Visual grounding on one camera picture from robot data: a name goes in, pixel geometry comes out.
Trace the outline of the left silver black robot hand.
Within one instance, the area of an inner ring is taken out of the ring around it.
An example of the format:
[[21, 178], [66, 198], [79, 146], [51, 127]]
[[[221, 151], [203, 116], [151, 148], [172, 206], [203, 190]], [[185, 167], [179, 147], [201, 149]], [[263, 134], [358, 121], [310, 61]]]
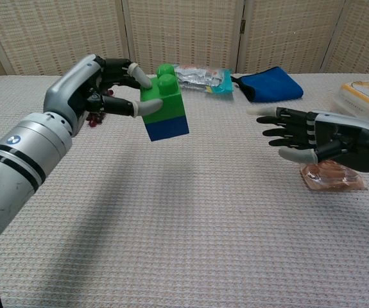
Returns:
[[48, 88], [44, 112], [62, 116], [69, 123], [74, 137], [88, 113], [137, 117], [153, 114], [163, 106], [161, 99], [136, 102], [110, 96], [108, 89], [114, 85], [152, 88], [150, 78], [137, 63], [127, 58], [102, 58], [91, 54]]

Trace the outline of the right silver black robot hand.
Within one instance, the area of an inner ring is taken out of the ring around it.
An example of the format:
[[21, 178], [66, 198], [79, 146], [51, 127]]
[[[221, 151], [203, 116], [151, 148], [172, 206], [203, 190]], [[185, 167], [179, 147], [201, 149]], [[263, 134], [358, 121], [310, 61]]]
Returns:
[[261, 124], [276, 128], [263, 131], [276, 137], [270, 146], [279, 155], [299, 164], [333, 160], [355, 171], [369, 173], [369, 121], [331, 112], [304, 112], [285, 107], [249, 107]]

